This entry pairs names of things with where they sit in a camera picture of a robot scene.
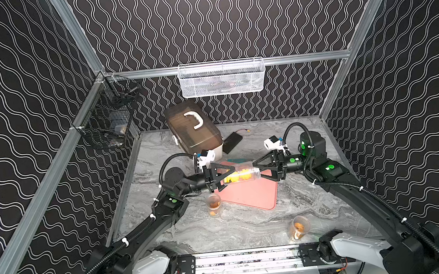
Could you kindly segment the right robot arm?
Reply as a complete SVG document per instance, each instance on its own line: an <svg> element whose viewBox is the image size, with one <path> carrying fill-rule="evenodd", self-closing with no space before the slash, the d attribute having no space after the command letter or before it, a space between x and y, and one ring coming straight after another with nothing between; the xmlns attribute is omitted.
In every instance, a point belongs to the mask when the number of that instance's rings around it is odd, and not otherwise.
<svg viewBox="0 0 439 274"><path fill-rule="evenodd" d="M302 254L322 262L342 258L376 265L388 274L432 274L439 269L439 227L421 224L361 185L344 165L327 155L326 140L305 125L291 123L281 139L266 140L268 153L253 161L260 171L269 170L269 180L283 181L301 174L313 185L346 202L382 235L382 240L349 238L333 229L319 238L316 249Z"/></svg>

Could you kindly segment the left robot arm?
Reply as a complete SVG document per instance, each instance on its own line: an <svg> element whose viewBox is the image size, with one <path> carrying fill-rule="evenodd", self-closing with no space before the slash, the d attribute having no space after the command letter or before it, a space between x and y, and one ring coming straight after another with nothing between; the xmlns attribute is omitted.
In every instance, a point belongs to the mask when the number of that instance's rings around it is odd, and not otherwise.
<svg viewBox="0 0 439 274"><path fill-rule="evenodd" d="M199 167L197 156L191 155L196 172L186 176L179 167L167 167L176 157L172 155L167 158L160 168L161 187L149 216L119 241L108 247L94 249L85 274L134 274L134 265L140 255L183 217L189 205L186 197L204 189L221 191L225 188L222 184L224 178L235 172L232 165L214 163Z"/></svg>

